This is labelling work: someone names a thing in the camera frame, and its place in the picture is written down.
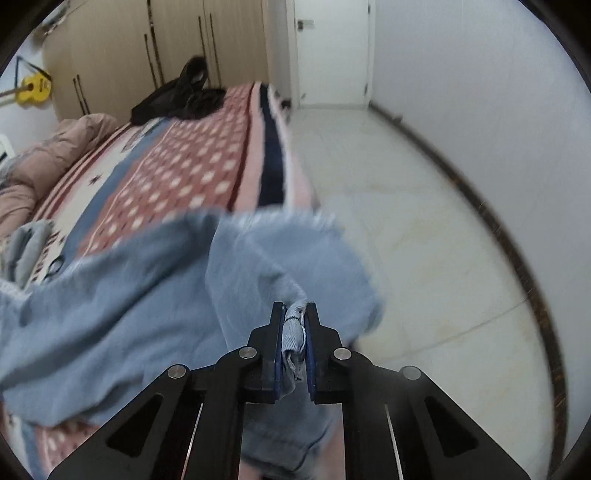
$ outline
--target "bedspread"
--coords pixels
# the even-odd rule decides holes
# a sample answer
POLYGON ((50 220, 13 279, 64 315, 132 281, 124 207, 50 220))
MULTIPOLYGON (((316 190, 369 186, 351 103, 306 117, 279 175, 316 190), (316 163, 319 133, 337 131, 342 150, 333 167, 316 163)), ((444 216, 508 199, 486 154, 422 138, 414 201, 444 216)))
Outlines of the bedspread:
MULTIPOLYGON (((315 204, 273 88, 233 87, 213 115, 125 125, 82 157, 37 205, 33 219, 52 219, 54 231, 30 282, 40 283, 58 257, 67 265, 98 254, 186 210, 315 204)), ((46 478, 96 429, 76 420, 40 427, 6 409, 0 420, 0 430, 35 480, 46 478)))

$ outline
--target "black metal bracket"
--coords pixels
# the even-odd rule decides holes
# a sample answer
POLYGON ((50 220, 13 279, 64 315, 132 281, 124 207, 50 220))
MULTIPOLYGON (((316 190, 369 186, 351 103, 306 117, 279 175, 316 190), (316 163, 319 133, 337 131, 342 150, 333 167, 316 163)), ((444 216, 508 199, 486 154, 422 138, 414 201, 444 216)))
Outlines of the black metal bracket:
MULTIPOLYGON (((216 365, 173 365, 58 465, 50 480, 235 480, 245 403, 280 396, 285 306, 216 365)), ((341 404, 348 480, 526 480, 528 475, 416 367, 374 366, 306 310, 316 404, 341 404)), ((0 442, 1 458, 10 457, 0 442)), ((12 455, 9 480, 22 480, 12 455)))

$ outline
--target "ukulele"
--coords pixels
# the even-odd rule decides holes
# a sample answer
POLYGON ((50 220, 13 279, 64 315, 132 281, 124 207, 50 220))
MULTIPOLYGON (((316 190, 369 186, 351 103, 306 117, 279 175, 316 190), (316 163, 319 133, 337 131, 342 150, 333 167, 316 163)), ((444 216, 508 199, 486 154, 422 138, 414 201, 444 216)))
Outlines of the ukulele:
POLYGON ((51 95, 51 81, 42 73, 37 72, 34 75, 25 77, 18 88, 13 88, 0 92, 0 98, 16 94, 17 103, 43 103, 51 95))

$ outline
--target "wardrobe door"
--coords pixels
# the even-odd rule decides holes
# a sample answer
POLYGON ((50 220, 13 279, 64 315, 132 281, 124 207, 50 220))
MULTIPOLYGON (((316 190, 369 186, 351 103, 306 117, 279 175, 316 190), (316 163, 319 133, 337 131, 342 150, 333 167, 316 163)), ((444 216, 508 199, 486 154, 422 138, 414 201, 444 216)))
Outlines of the wardrobe door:
POLYGON ((128 122, 155 89, 145 0, 89 0, 68 21, 73 68, 90 111, 128 122))
POLYGON ((204 0, 219 83, 269 81, 261 0, 204 0))
POLYGON ((43 42, 43 65, 51 75, 51 101, 59 120, 84 115, 74 85, 69 29, 64 20, 43 42))
POLYGON ((209 77, 215 80, 203 1, 151 0, 151 10, 164 81, 177 78, 195 55, 207 59, 209 77))

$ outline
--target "white tile floor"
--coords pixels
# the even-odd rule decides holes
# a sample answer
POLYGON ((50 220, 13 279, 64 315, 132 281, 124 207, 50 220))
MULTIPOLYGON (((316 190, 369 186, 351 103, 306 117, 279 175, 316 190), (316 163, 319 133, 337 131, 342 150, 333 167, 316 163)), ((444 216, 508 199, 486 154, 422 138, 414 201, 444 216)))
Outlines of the white tile floor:
POLYGON ((503 253, 433 164, 371 112, 296 111, 293 148, 382 293, 374 363, 416 365, 542 479, 552 396, 541 339, 503 253))

